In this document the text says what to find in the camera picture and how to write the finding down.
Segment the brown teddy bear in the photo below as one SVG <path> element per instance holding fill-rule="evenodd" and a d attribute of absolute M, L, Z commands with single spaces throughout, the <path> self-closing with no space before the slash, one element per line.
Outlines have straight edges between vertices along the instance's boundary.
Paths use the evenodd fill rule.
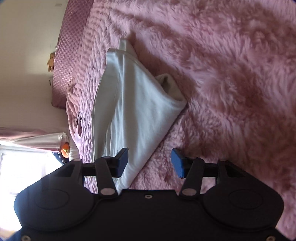
<path fill-rule="evenodd" d="M 50 53 L 49 60 L 47 62 L 48 72 L 54 71 L 54 60 L 55 60 L 55 52 Z"/>

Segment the white t-shirt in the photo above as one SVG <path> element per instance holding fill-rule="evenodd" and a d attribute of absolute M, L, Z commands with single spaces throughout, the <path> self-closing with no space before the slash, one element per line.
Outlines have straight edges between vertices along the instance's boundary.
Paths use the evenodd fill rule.
<path fill-rule="evenodd" d="M 186 103 L 175 80 L 169 74 L 153 76 L 128 40 L 107 51 L 93 104 L 92 145 L 95 159 L 128 149 L 117 191 L 130 187 Z"/>

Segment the purple quilted headboard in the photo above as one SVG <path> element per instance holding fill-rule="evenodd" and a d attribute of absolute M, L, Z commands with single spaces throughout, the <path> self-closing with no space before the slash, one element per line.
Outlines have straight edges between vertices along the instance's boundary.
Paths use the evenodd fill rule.
<path fill-rule="evenodd" d="M 93 1 L 68 1 L 55 52 L 52 106 L 66 108 L 67 86 L 76 65 L 84 27 Z"/>

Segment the pink curtain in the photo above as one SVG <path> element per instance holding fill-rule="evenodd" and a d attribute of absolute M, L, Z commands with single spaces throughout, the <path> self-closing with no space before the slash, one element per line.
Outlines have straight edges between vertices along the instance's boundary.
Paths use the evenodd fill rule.
<path fill-rule="evenodd" d="M 69 137 L 65 132 L 47 133 L 44 130 L 1 127 L 1 142 L 31 149 L 59 152 Z"/>

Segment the orange pumpkin toy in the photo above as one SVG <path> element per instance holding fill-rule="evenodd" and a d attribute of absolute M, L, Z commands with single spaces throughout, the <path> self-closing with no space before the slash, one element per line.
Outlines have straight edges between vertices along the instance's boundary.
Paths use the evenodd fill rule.
<path fill-rule="evenodd" d="M 61 146 L 61 154 L 64 158 L 69 158 L 69 154 L 70 154 L 70 145 L 68 142 L 64 143 Z"/>

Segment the pink fluffy blanket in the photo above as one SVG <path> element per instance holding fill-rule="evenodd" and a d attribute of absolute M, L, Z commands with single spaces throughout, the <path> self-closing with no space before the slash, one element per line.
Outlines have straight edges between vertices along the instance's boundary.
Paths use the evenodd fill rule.
<path fill-rule="evenodd" d="M 94 1 L 68 86 L 80 157 L 92 161 L 91 111 L 106 52 L 121 38 L 153 75 L 170 74 L 187 100 L 134 189 L 175 189 L 172 148 L 231 160 L 285 203 L 277 228 L 295 238 L 295 2 Z"/>

